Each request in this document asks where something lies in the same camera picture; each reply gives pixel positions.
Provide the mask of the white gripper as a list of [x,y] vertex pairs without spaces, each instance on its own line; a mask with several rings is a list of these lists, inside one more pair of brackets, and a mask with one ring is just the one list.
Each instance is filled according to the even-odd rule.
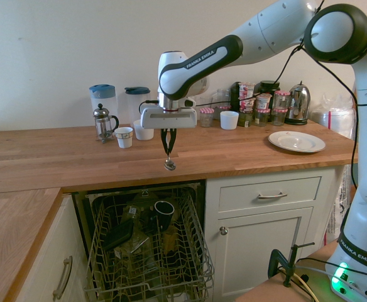
[[158,106],[147,107],[141,114],[140,125],[145,129],[161,129],[160,136],[163,148],[168,155],[173,150],[177,128],[196,127],[197,112],[193,108],[180,108],[178,111],[167,112]]

